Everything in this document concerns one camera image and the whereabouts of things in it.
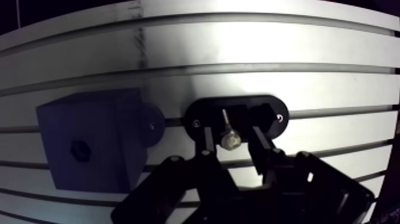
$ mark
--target bolt head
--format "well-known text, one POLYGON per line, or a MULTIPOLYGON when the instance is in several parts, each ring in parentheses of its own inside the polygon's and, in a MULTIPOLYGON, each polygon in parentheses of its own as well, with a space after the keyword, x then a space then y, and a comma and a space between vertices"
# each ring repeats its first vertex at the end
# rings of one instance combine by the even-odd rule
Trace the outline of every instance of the bolt head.
POLYGON ((193 127, 200 127, 200 126, 201 126, 200 121, 199 121, 199 120, 194 120, 194 121, 192 122, 192 126, 193 126, 193 127))
POLYGON ((151 123, 151 124, 149 125, 149 128, 150 128, 150 130, 155 130, 155 124, 151 123))

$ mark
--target metal pin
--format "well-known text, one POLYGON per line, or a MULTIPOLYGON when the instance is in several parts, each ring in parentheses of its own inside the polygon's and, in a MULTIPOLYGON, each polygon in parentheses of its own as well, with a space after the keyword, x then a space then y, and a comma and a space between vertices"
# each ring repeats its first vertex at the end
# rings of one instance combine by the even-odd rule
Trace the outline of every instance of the metal pin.
POLYGON ((225 121, 225 131, 222 133, 223 137, 221 139, 221 147, 226 150, 234 150, 242 144, 242 139, 239 133, 235 131, 229 123, 229 118, 226 110, 222 110, 225 121))

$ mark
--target white slatwall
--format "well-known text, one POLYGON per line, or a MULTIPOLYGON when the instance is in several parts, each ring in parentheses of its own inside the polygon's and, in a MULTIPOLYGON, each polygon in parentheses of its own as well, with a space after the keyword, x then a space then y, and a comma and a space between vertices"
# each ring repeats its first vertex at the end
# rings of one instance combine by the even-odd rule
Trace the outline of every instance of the white slatwall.
POLYGON ((2 57, 0 70, 13 76, 0 79, 0 89, 95 73, 137 70, 143 52, 149 68, 218 63, 395 67, 400 63, 399 39, 335 27, 261 22, 154 26, 143 28, 145 49, 135 42, 138 32, 132 29, 101 33, 2 57))
MULTIPOLYGON (((158 106, 166 118, 181 117, 200 98, 274 95, 295 118, 274 140, 287 154, 363 145, 363 150, 322 159, 351 178, 384 171, 392 146, 383 142, 393 138, 398 115, 388 108, 399 104, 400 96, 400 76, 388 74, 391 68, 400 67, 400 40, 390 35, 395 30, 400 30, 397 17, 313 0, 143 0, 33 24, 0 36, 0 95, 10 88, 25 92, 0 97, 0 163, 47 163, 39 133, 6 133, 35 129, 38 105, 76 92, 141 88, 143 98, 158 106), (202 17, 185 16, 193 13, 202 17), (216 16, 202 21, 206 13, 216 16), (218 17, 222 13, 257 16, 240 21, 218 17), (179 21, 165 19, 164 24, 136 20, 165 15, 183 16, 179 21), (124 24, 113 26, 117 22, 124 24), (63 36, 69 31, 75 32, 63 36), (52 35, 59 36, 42 39, 52 35), (181 69, 144 75, 137 71, 143 69, 142 61, 147 69, 181 69), (218 74, 201 72, 218 64, 225 66, 216 70, 218 74), (247 71, 233 71, 235 64, 247 71), (288 69, 296 66, 301 71, 288 69), (126 76, 93 77, 89 84, 76 79, 75 86, 62 88, 48 89, 42 84, 115 71, 126 76), (30 84, 37 84, 35 90, 46 89, 26 92, 21 87, 30 84)), ((246 144, 232 152, 217 147, 217 152, 222 162, 250 159, 246 144)), ((189 159, 194 156, 194 142, 182 127, 169 127, 148 154, 148 165, 160 164, 171 155, 189 159)), ((261 183, 254 167, 229 172, 240 186, 261 183)), ((140 181, 148 175, 143 173, 140 181)), ((378 196, 384 178, 361 184, 378 196)), ((4 212, 0 223, 30 223, 7 213, 58 224, 111 223, 112 207, 88 204, 112 204, 126 196, 55 189, 46 169, 0 166, 0 179, 0 211, 4 212), (65 198, 81 203, 67 203, 65 198)), ((198 201, 197 192, 188 191, 183 201, 198 201)), ((182 223, 194 209, 177 209, 168 223, 182 223)))

